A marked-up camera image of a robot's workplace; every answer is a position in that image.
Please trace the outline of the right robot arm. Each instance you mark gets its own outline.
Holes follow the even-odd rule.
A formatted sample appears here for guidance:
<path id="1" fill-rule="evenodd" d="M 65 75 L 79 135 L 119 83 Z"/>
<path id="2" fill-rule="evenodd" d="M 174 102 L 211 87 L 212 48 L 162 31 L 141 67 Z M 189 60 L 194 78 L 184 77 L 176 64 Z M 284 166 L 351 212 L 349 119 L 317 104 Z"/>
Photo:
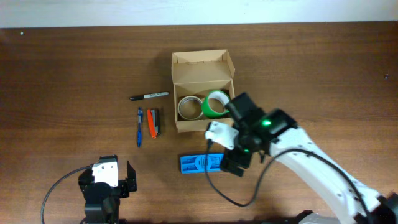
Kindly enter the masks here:
<path id="1" fill-rule="evenodd" d="M 286 112 L 265 113 L 242 93 L 226 109 L 239 134 L 225 150 L 221 170 L 241 177 L 258 152 L 296 173 L 332 209 L 340 223 L 397 223 L 397 194 L 383 197 L 328 157 Z"/>

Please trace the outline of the white masking tape roll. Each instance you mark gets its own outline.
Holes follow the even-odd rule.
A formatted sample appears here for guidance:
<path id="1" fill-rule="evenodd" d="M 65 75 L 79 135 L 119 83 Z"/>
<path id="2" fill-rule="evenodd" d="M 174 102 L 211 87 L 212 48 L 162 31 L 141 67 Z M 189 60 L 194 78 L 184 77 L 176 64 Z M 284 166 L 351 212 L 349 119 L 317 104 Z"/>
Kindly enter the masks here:
<path id="1" fill-rule="evenodd" d="M 203 116 L 202 103 L 202 100 L 197 96 L 185 96 L 178 103 L 178 114 L 184 120 L 198 120 Z"/>

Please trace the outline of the brown cardboard box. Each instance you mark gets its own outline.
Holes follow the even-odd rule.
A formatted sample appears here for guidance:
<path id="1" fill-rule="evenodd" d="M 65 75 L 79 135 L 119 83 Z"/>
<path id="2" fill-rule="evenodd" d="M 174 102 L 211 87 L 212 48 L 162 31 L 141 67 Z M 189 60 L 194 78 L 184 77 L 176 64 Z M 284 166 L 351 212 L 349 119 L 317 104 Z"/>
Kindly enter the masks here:
<path id="1" fill-rule="evenodd" d="M 180 133 L 204 131 L 211 121 L 232 124 L 228 114 L 216 119 L 203 115 L 198 120 L 184 120 L 178 114 L 177 106 L 185 96 L 197 96 L 203 101 L 212 90 L 221 90 L 232 100 L 235 97 L 234 75 L 235 67 L 227 50 L 173 52 L 171 76 L 177 131 Z M 211 99 L 210 106 L 217 112 L 223 112 L 223 106 L 217 100 Z"/>

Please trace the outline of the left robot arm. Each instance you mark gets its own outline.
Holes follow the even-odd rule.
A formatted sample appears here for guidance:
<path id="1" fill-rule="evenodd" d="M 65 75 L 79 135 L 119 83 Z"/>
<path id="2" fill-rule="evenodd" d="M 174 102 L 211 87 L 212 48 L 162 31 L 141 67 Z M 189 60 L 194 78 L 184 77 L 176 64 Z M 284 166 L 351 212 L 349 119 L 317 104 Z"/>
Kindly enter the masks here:
<path id="1" fill-rule="evenodd" d="M 137 190 L 136 171 L 127 163 L 127 177 L 119 180 L 118 157 L 101 156 L 78 178 L 78 185 L 85 199 L 86 223 L 126 223 L 120 219 L 122 198 L 128 198 Z"/>

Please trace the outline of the green tape roll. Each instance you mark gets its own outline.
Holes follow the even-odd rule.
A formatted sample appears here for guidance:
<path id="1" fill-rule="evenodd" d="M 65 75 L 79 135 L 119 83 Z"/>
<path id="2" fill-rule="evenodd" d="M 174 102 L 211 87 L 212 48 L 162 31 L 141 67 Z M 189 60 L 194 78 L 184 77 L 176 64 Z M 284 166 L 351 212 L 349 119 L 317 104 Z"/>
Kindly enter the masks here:
<path id="1" fill-rule="evenodd" d="M 210 100 L 217 100 L 223 106 L 223 112 L 217 112 L 210 106 Z M 203 103 L 201 105 L 201 109 L 203 114 L 210 119 L 220 118 L 226 115 L 229 111 L 225 108 L 225 106 L 230 102 L 230 97 L 221 90 L 212 90 L 207 94 Z"/>

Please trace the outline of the black permanent marker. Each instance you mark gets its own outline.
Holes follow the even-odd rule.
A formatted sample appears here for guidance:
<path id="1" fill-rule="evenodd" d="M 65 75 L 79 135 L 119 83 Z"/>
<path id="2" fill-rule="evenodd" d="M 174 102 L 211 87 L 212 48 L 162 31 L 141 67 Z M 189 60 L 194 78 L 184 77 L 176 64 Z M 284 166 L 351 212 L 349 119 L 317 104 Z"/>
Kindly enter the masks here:
<path id="1" fill-rule="evenodd" d="M 157 98 L 157 97 L 168 96 L 168 95 L 169 95 L 169 92 L 165 91 L 165 92 L 159 92 L 159 93 L 149 93 L 149 94 L 131 96 L 129 99 L 131 101 L 138 101 L 138 100 Z"/>

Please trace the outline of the blue plastic staple case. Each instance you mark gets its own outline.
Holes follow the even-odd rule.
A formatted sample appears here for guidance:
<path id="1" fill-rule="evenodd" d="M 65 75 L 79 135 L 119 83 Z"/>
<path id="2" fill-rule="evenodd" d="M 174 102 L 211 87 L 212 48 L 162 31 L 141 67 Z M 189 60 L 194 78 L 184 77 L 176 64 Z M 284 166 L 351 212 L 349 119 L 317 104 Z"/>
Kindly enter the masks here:
<path id="1" fill-rule="evenodd" d="M 222 153 L 212 153 L 206 160 L 205 154 L 182 156 L 180 158 L 180 171 L 182 174 L 197 174 L 207 172 L 219 172 L 223 158 Z"/>

